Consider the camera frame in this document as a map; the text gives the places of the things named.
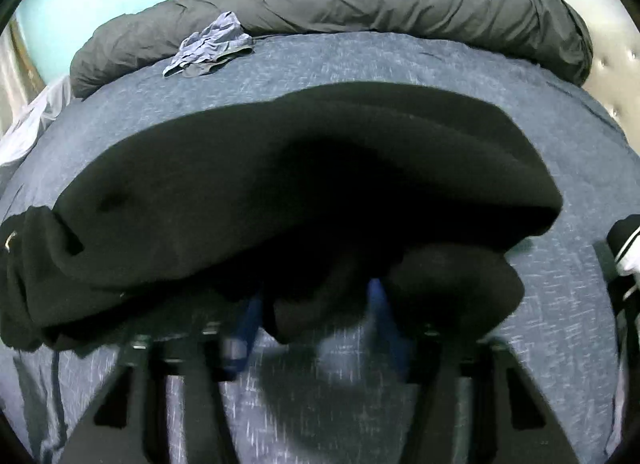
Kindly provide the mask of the blue patterned bed sheet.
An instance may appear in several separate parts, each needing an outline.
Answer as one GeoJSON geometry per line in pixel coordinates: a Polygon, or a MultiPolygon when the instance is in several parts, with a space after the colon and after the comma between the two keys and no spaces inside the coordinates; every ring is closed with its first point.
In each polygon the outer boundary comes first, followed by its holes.
{"type": "MultiPolygon", "coordinates": [[[[499,336],[546,394],[578,458],[604,461],[617,380],[606,290],[616,270],[605,238],[615,221],[638,212],[639,158],[603,106],[527,61],[398,34],[269,36],[206,76],[164,77],[163,68],[142,68],[68,106],[2,180],[2,215],[52,204],[121,138],[214,106],[351,80],[486,100],[525,132],[564,198],[553,228],[510,253],[526,293],[499,336]]],[[[375,348],[369,321],[322,328],[290,346],[260,334],[247,371],[224,385],[244,463],[396,462],[413,398],[375,348]]]]}

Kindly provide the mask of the white black folded garment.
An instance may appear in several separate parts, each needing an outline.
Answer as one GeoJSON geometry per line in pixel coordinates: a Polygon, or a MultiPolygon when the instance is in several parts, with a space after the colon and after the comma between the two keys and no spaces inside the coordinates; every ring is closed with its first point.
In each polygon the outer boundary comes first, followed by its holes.
{"type": "Polygon", "coordinates": [[[639,227],[638,214],[616,221],[606,236],[606,244],[614,257],[616,277],[608,284],[608,292],[616,312],[623,302],[639,288],[639,227]]]}

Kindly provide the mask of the light grey blanket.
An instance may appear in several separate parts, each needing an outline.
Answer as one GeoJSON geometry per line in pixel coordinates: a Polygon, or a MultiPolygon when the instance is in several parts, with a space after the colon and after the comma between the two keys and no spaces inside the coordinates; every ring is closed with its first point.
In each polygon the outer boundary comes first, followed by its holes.
{"type": "Polygon", "coordinates": [[[70,76],[45,86],[13,121],[1,138],[1,167],[16,166],[26,158],[46,129],[73,101],[70,76]]]}

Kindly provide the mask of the striped beige curtain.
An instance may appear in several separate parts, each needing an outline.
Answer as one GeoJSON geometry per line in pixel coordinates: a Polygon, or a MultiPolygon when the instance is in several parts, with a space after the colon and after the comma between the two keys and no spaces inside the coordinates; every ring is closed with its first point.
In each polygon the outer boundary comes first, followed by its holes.
{"type": "Polygon", "coordinates": [[[29,102],[32,88],[26,48],[14,16],[1,33],[0,68],[1,133],[4,134],[29,102]]]}

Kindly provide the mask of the cream tufted headboard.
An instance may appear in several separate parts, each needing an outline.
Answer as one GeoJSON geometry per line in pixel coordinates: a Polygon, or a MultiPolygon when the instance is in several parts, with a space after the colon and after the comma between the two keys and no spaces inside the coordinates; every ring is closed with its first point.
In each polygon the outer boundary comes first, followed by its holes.
{"type": "Polygon", "coordinates": [[[639,151],[639,31],[620,0],[593,0],[588,18],[593,68],[587,91],[639,151]]]}

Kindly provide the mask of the small blue crumpled cloth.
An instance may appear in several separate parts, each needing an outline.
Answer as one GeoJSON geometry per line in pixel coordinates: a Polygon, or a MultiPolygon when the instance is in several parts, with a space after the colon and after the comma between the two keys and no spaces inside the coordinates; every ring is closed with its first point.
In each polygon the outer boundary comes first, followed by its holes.
{"type": "Polygon", "coordinates": [[[254,38],[244,31],[234,12],[226,11],[204,30],[183,39],[163,76],[206,75],[243,54],[250,54],[253,48],[254,38]]]}

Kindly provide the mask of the dark grey rolled duvet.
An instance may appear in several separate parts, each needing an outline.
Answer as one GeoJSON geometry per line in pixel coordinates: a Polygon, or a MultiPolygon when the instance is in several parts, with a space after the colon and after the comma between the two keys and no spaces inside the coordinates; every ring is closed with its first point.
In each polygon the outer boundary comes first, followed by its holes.
{"type": "Polygon", "coordinates": [[[173,56],[226,11],[254,37],[374,31],[447,39],[527,60],[575,85],[593,59],[587,25],[564,0],[165,0],[93,32],[70,62],[74,96],[173,56]]]}

